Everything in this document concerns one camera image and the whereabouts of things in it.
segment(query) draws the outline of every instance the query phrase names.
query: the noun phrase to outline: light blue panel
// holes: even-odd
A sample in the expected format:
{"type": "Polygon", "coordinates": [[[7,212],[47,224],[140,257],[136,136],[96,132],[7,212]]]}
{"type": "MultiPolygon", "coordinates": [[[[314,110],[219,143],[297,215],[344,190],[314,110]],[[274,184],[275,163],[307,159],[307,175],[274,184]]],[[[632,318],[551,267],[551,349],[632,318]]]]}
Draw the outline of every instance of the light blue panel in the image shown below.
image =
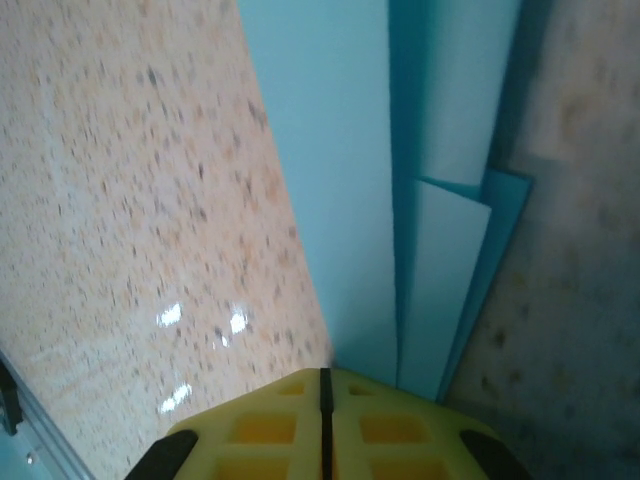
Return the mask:
{"type": "Polygon", "coordinates": [[[435,399],[491,209],[425,182],[415,192],[415,252],[407,268],[398,386],[435,399]]]}
{"type": "Polygon", "coordinates": [[[529,196],[531,179],[488,169],[482,189],[481,201],[491,207],[491,219],[480,251],[471,288],[467,295],[458,332],[449,354],[447,368],[440,384],[438,400],[444,400],[458,362],[469,341],[473,326],[482,310],[493,277],[507,249],[520,213],[529,196]]]}
{"type": "Polygon", "coordinates": [[[520,3],[390,2],[394,159],[410,174],[479,191],[520,3]]]}
{"type": "Polygon", "coordinates": [[[337,365],[395,384],[385,0],[240,0],[337,365]]]}

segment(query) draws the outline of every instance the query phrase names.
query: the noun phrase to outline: black rubber edge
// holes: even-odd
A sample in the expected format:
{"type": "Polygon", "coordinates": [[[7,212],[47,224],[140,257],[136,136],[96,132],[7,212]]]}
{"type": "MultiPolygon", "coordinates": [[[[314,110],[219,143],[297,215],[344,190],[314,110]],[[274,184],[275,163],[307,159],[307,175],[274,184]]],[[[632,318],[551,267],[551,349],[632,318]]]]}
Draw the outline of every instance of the black rubber edge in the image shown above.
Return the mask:
{"type": "Polygon", "coordinates": [[[173,480],[198,441],[192,430],[180,430],[155,442],[125,480],[173,480]]]}
{"type": "Polygon", "coordinates": [[[322,480],[333,478],[333,389],[331,369],[320,369],[320,413],[322,415],[322,480]]]}
{"type": "Polygon", "coordinates": [[[533,478],[500,440],[475,430],[460,432],[460,439],[489,480],[533,478]]]}
{"type": "Polygon", "coordinates": [[[18,432],[18,424],[22,421],[22,409],[18,402],[18,387],[11,373],[0,362],[0,405],[4,410],[2,426],[11,436],[18,432]]]}

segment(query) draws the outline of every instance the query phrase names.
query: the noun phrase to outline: yellow plastic object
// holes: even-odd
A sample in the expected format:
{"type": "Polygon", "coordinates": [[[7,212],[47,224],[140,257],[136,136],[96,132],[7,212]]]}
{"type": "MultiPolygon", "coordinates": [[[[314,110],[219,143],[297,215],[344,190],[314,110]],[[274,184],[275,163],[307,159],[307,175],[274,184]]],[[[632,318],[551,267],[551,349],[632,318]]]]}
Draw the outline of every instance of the yellow plastic object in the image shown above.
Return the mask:
{"type": "MultiPolygon", "coordinates": [[[[487,476],[460,439],[486,425],[344,370],[331,370],[334,480],[487,476]]],[[[319,480],[320,371],[302,370],[175,425],[198,441],[175,480],[319,480]]]]}

